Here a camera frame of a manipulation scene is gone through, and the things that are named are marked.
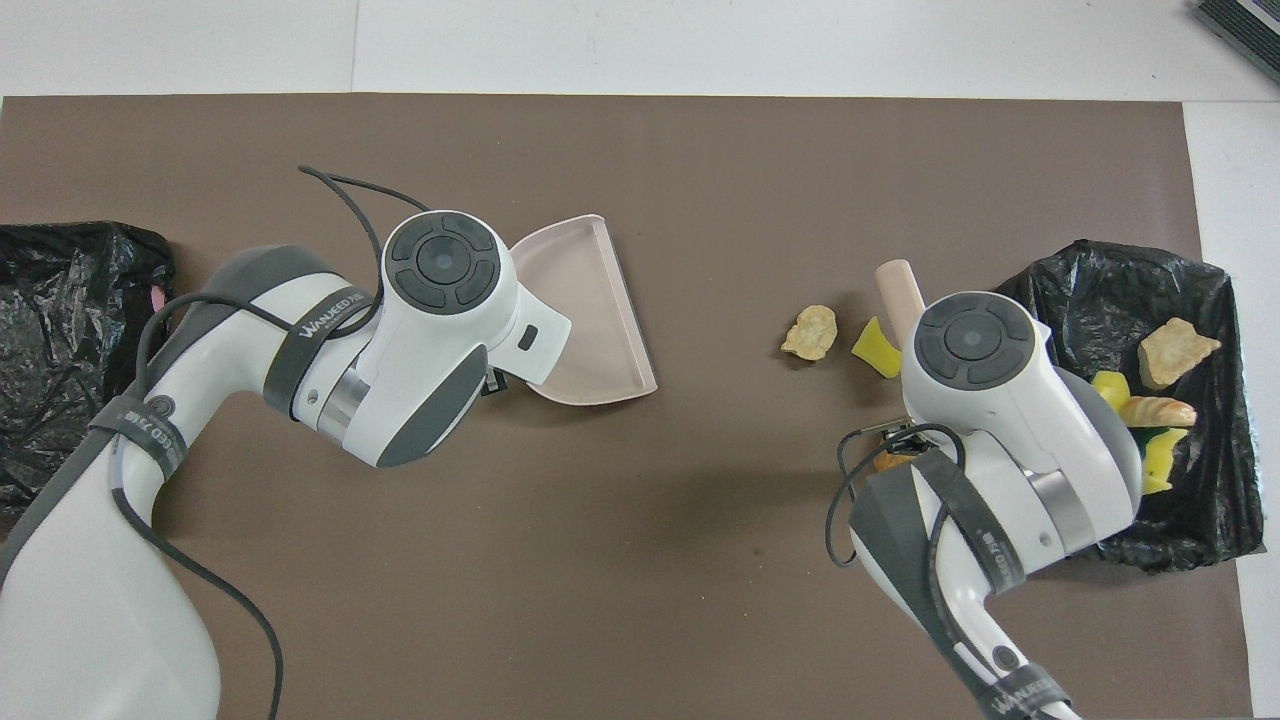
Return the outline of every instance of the trash bag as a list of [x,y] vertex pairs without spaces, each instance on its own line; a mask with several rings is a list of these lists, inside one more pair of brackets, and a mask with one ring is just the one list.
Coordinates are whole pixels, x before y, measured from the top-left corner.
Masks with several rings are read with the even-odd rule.
[[[1082,240],[996,292],[1053,329],[1053,364],[1084,379],[1119,370],[1134,395],[1175,397],[1199,415],[1175,448],[1172,489],[1144,496],[1132,527],[1082,555],[1162,573],[1261,550],[1262,500],[1225,272],[1164,250]],[[1169,388],[1144,388],[1138,343],[1174,316],[1222,347]]]
[[173,275],[169,243],[150,231],[0,225],[0,538],[133,382],[142,325]]

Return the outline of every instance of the beige cylindrical handle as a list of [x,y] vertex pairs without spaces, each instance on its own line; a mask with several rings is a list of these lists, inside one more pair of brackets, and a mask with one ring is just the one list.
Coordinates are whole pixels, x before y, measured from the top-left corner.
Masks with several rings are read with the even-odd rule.
[[881,300],[888,313],[890,329],[899,348],[915,323],[924,313],[924,299],[915,284],[915,274],[906,260],[890,260],[876,268],[876,284],[879,286]]

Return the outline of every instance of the dustpan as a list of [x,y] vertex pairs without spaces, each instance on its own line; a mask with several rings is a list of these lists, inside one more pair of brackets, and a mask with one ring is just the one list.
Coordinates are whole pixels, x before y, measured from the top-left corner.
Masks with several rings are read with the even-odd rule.
[[573,327],[535,392],[564,405],[604,405],[658,389],[613,241],[599,215],[536,231],[511,249],[516,273]]

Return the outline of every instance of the white floor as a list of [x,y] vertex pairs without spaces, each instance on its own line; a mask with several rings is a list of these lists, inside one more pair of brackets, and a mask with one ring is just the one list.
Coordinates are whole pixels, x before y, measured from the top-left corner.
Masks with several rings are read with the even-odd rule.
[[[348,91],[1183,101],[1204,258],[1235,277],[1263,460],[1280,447],[1280,86],[1187,1],[0,4],[0,96]],[[1254,715],[1280,716],[1280,553],[1238,569]]]

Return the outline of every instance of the brown table surface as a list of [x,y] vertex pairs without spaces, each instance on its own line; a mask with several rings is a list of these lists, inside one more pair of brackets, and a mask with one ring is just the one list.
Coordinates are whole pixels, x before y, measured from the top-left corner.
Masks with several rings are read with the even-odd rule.
[[[300,163],[508,243],[602,214],[660,387],[572,409],[516,383],[394,470],[232,398],[156,525],[275,623],[283,719],[975,717],[925,635],[822,548],[836,441],[901,413],[847,355],[882,314],[872,272],[908,258],[937,297],[1082,237],[1199,255],[1181,110],[1137,102],[9,97],[0,222],[157,231],[183,291],[282,242],[371,287],[358,225]],[[406,215],[360,199],[383,233]],[[841,334],[809,365],[777,346],[814,302]],[[262,716],[256,625],[178,577],[221,717]],[[1230,564],[1061,562],[991,606],[1091,717],[1249,714]]]

